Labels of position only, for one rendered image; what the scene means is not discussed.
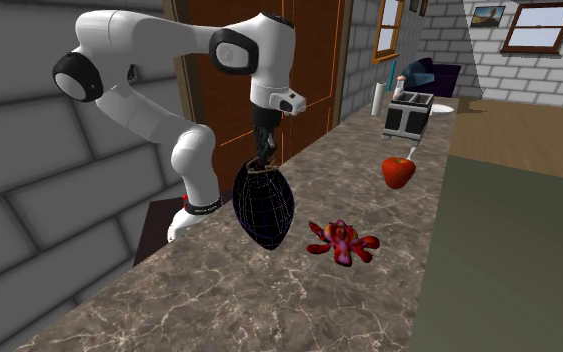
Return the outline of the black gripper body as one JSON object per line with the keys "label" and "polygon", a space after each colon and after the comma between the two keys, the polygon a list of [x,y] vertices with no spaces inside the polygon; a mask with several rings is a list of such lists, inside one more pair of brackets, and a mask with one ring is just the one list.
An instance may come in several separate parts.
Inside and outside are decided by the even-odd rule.
{"label": "black gripper body", "polygon": [[251,122],[253,128],[264,129],[267,133],[273,133],[280,126],[282,112],[275,109],[262,108],[255,103],[251,104]]}

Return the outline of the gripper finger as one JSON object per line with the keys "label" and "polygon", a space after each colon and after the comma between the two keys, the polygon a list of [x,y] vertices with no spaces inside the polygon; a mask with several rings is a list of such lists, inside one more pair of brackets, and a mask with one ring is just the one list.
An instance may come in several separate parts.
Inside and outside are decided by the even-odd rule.
{"label": "gripper finger", "polygon": [[258,164],[265,165],[267,162],[267,130],[262,127],[255,127],[253,132],[258,154]]}
{"label": "gripper finger", "polygon": [[271,163],[270,158],[275,153],[276,149],[277,146],[274,141],[274,133],[266,131],[264,137],[264,165],[265,166]]}

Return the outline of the brown wooden door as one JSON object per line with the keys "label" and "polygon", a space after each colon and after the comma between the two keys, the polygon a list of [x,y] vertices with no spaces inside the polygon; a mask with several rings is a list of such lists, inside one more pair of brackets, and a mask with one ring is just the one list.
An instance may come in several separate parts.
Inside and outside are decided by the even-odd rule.
{"label": "brown wooden door", "polygon": [[[285,117],[274,133],[276,163],[284,163],[339,124],[353,0],[162,0],[167,18],[181,23],[225,26],[273,13],[296,30],[293,90],[305,112]],[[203,54],[175,61],[184,115],[215,133],[213,166],[228,190],[238,169],[256,154],[247,76],[220,72]]]}

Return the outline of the black egg-shaped vase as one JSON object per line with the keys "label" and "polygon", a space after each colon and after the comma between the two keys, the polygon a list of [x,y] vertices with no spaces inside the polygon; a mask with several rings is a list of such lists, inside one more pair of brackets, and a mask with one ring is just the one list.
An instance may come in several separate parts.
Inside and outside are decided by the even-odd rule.
{"label": "black egg-shaped vase", "polygon": [[281,171],[259,158],[247,161],[235,176],[233,209],[244,231],[261,247],[276,249],[285,239],[294,218],[292,190]]}

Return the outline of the white paper towel roll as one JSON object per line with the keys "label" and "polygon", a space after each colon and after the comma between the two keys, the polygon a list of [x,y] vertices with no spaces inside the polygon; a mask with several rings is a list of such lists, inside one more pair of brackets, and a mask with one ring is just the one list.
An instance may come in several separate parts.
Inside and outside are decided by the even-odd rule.
{"label": "white paper towel roll", "polygon": [[370,114],[372,116],[379,116],[382,110],[382,103],[384,99],[384,95],[387,92],[387,84],[377,82],[375,85],[372,106],[370,110]]}

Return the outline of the red octopus toy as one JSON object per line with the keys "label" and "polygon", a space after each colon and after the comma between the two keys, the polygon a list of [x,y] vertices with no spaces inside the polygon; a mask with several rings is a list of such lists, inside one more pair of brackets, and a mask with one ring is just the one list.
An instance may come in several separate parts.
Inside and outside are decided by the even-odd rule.
{"label": "red octopus toy", "polygon": [[320,255],[333,250],[334,261],[341,266],[351,267],[352,254],[355,253],[364,263],[370,263],[373,254],[367,249],[378,249],[380,240],[374,236],[360,237],[352,225],[338,219],[320,227],[314,222],[309,223],[310,230],[322,241],[322,244],[310,244],[306,251]]}

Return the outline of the red apple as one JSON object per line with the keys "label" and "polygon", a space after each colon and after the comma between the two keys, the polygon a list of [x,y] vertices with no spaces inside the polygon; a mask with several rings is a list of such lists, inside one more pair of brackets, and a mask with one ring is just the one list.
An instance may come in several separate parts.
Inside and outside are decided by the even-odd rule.
{"label": "red apple", "polygon": [[412,178],[415,171],[415,163],[406,158],[389,157],[382,163],[382,173],[385,183],[392,189],[404,187]]}

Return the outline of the dark robot stand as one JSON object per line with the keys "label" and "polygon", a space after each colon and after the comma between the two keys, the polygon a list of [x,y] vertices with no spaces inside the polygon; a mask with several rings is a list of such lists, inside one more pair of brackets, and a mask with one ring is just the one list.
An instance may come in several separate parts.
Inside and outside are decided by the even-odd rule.
{"label": "dark robot stand", "polygon": [[185,190],[176,190],[148,204],[133,266],[139,265],[168,243],[168,227],[174,215],[183,208],[185,194]]}

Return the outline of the black and silver toaster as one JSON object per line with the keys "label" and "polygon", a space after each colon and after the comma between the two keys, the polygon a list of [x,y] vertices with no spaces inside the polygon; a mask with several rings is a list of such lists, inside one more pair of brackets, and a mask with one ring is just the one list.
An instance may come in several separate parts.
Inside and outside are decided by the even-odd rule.
{"label": "black and silver toaster", "polygon": [[417,147],[427,127],[433,102],[433,94],[401,92],[388,105],[382,139],[404,138]]}

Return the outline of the orange framed window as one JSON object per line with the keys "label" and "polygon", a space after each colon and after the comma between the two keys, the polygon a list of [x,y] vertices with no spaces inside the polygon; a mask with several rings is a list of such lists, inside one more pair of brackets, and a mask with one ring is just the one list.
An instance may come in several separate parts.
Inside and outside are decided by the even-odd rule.
{"label": "orange framed window", "polygon": [[380,0],[372,64],[379,64],[399,56],[396,47],[404,4],[405,0]]}

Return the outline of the brown framed window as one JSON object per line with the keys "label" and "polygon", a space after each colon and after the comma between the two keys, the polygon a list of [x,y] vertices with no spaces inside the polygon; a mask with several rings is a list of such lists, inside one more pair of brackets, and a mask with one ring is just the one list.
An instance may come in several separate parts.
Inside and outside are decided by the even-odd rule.
{"label": "brown framed window", "polygon": [[563,2],[520,4],[501,53],[557,55],[563,42]]}

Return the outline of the wall picture of landscape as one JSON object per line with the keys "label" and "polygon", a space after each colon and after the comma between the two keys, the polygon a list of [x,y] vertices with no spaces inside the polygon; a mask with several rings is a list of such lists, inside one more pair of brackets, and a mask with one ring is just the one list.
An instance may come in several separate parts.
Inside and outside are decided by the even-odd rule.
{"label": "wall picture of landscape", "polygon": [[474,9],[471,28],[496,28],[500,25],[504,6],[480,6]]}

